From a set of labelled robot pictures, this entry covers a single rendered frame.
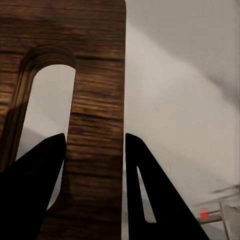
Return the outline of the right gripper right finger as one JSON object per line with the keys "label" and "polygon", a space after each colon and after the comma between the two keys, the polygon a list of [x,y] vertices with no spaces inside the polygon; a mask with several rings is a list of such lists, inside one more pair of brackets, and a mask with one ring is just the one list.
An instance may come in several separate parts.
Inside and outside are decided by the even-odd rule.
{"label": "right gripper right finger", "polygon": [[[210,240],[144,141],[125,134],[129,240]],[[137,167],[156,223],[145,220]]]}

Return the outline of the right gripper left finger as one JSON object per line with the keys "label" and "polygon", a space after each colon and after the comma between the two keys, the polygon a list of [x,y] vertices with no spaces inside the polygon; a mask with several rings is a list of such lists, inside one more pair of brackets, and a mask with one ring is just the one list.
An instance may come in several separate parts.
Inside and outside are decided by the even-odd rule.
{"label": "right gripper left finger", "polygon": [[66,143],[64,133],[50,136],[0,173],[0,240],[37,240]]}

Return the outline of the cutting board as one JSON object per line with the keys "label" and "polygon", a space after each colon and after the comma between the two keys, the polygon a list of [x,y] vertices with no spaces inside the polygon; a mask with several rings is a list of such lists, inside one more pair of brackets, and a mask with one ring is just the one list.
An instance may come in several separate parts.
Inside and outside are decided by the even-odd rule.
{"label": "cutting board", "polygon": [[74,68],[60,192],[36,240],[121,240],[125,0],[0,0],[0,173],[16,161],[34,77]]}

